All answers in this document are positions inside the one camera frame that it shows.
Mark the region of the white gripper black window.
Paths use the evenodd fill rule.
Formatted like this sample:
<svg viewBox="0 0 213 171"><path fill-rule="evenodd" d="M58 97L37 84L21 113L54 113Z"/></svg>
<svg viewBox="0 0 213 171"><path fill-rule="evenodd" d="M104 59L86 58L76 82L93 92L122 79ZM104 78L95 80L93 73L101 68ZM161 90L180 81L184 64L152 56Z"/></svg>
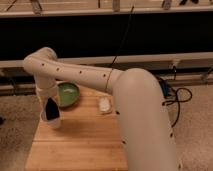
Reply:
<svg viewBox="0 0 213 171"><path fill-rule="evenodd" d="M58 87L42 89L36 87L37 97L41 105L41 119L52 129L61 126L60 112L58 107Z"/></svg>

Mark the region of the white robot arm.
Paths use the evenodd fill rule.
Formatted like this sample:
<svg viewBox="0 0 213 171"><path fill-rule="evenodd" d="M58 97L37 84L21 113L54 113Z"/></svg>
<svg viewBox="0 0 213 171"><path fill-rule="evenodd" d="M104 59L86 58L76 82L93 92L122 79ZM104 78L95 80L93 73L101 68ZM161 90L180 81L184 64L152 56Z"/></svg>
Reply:
<svg viewBox="0 0 213 171"><path fill-rule="evenodd" d="M61 63L49 47L25 57L23 68L34 76L41 118L52 127L60 126L57 80L108 93L114 99L128 170L182 171L163 92L147 70Z"/></svg>

